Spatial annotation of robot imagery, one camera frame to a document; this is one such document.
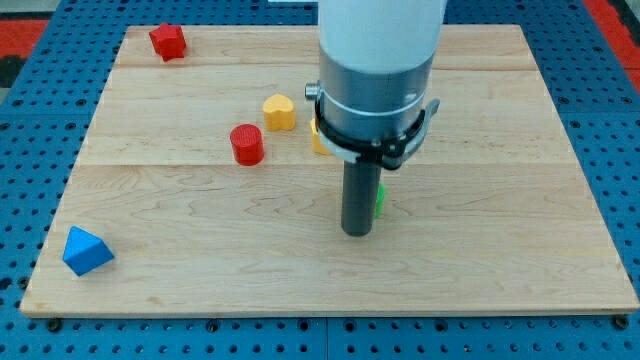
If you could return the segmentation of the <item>yellow block behind arm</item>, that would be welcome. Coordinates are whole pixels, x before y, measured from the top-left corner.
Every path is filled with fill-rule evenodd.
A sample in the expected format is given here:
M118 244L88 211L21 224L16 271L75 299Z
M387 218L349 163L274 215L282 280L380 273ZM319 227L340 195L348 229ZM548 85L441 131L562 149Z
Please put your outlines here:
M311 148L312 150L320 155L331 155L331 152L323 145L320 140L319 130L316 125L316 119L312 118L309 122L310 130L311 130Z

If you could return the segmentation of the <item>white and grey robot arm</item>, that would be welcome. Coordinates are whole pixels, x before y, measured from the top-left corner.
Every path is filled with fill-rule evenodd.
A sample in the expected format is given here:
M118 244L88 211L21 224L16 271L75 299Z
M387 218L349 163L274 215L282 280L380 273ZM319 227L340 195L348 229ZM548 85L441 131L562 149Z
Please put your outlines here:
M416 122L446 0L320 0L321 117L339 134L384 140Z

